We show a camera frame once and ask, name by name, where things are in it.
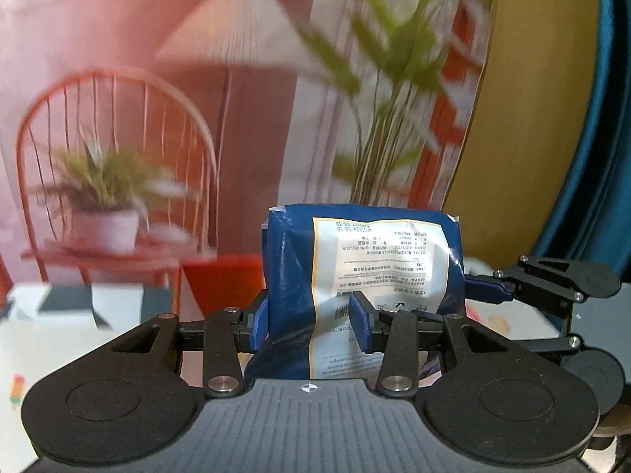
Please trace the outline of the blue white snack bag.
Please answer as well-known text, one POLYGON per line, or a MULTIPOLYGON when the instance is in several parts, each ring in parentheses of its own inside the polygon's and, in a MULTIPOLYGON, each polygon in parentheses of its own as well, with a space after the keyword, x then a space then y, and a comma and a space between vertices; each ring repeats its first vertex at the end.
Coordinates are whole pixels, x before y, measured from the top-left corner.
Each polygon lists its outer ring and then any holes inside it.
POLYGON ((246 366, 250 379, 375 379, 383 356, 360 350, 352 292, 378 310, 464 309, 459 221, 440 211, 277 206, 262 229, 262 253, 269 320, 246 366))

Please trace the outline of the printed living room backdrop cloth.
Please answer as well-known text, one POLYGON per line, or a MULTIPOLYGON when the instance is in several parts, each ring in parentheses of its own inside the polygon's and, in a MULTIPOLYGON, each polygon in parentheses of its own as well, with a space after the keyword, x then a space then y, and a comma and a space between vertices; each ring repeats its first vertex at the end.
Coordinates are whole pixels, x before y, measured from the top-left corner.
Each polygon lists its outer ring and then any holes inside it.
MULTIPOLYGON (((262 0, 263 31, 279 13, 312 20, 350 46, 345 8, 351 0, 262 0)), ((342 202, 347 189, 330 177, 334 154, 351 137, 340 97, 297 70, 299 50, 284 46, 276 64, 163 59, 158 49, 177 26, 210 3, 201 45, 221 43, 219 21, 232 3, 254 0, 1 0, 1 253, 17 282, 39 270, 22 257, 28 241, 17 194, 15 140, 42 92, 90 67, 137 67, 183 92, 209 125, 219 167, 219 202, 211 243, 222 254, 260 247, 260 225, 278 204, 342 202)))

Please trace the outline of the red strawberry cardboard box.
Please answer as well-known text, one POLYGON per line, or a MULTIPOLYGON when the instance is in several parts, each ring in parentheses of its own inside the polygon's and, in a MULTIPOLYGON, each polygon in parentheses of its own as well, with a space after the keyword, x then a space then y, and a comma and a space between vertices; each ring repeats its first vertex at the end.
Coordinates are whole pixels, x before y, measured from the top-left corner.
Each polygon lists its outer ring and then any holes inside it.
POLYGON ((265 286, 260 254, 195 259, 182 268, 203 316, 228 306, 246 309, 265 286))

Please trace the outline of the blue curtain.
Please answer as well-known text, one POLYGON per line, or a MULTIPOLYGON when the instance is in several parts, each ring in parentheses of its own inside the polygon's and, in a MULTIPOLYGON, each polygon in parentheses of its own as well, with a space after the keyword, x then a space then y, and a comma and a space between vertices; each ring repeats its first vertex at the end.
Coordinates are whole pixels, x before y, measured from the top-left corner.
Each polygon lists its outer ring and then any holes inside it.
POLYGON ((630 280, 630 0, 599 0, 583 130, 533 253, 607 265, 630 280))

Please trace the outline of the yellow wooden panel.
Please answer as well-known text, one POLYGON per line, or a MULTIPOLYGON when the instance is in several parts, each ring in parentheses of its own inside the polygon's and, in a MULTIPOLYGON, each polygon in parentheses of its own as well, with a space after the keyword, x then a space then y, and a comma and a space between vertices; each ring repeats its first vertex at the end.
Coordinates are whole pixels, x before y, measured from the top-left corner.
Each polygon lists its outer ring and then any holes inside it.
POLYGON ((599 0, 495 0, 490 50, 445 210, 466 255, 493 267, 532 250, 581 136, 599 0))

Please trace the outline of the white cartoon bear table mat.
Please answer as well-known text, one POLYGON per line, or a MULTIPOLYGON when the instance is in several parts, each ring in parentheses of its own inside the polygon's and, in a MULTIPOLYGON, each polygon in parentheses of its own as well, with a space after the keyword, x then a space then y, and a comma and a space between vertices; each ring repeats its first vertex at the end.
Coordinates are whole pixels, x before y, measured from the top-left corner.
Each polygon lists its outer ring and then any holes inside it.
POLYGON ((21 423, 30 387, 59 367, 160 313, 169 288, 138 284, 18 283, 1 310, 1 470, 21 472, 36 454, 21 423))

